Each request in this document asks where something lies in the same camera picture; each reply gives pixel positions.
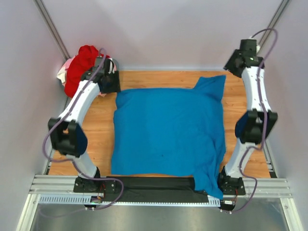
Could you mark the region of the blue t shirt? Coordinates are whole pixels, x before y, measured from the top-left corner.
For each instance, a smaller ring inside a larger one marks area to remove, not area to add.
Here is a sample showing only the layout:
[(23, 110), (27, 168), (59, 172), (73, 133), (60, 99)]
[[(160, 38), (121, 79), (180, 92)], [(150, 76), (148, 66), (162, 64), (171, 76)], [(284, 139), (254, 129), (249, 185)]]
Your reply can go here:
[(222, 97), (226, 77), (201, 77), (191, 89), (129, 89), (117, 94), (114, 175), (192, 176), (195, 190), (222, 198), (226, 152)]

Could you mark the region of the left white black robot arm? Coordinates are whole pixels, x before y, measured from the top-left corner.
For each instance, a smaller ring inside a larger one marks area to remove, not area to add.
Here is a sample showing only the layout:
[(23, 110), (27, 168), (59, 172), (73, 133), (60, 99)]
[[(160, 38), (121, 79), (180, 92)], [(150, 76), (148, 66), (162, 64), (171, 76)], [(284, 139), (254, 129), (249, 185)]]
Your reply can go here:
[(86, 179), (84, 187), (90, 193), (101, 188), (100, 173), (91, 161), (88, 153), (88, 138), (82, 129), (82, 123), (93, 100), (121, 91), (119, 71), (112, 58), (99, 55), (94, 66), (85, 71), (78, 88), (65, 110), (48, 121), (49, 132), (46, 139), (51, 140), (52, 148), (65, 156), (78, 171), (79, 177)]

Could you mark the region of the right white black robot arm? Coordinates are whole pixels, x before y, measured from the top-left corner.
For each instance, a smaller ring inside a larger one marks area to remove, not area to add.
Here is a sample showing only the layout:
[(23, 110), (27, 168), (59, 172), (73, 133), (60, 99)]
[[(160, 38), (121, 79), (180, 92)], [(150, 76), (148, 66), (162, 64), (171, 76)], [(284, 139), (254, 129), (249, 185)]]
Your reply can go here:
[(224, 66), (234, 76), (242, 79), (247, 110), (235, 125), (237, 142), (228, 163), (218, 176), (217, 189), (228, 194), (234, 189), (234, 182), (244, 177), (245, 166), (256, 150), (261, 150), (278, 119), (267, 100), (264, 85), (264, 58), (257, 55), (257, 41), (242, 39)]

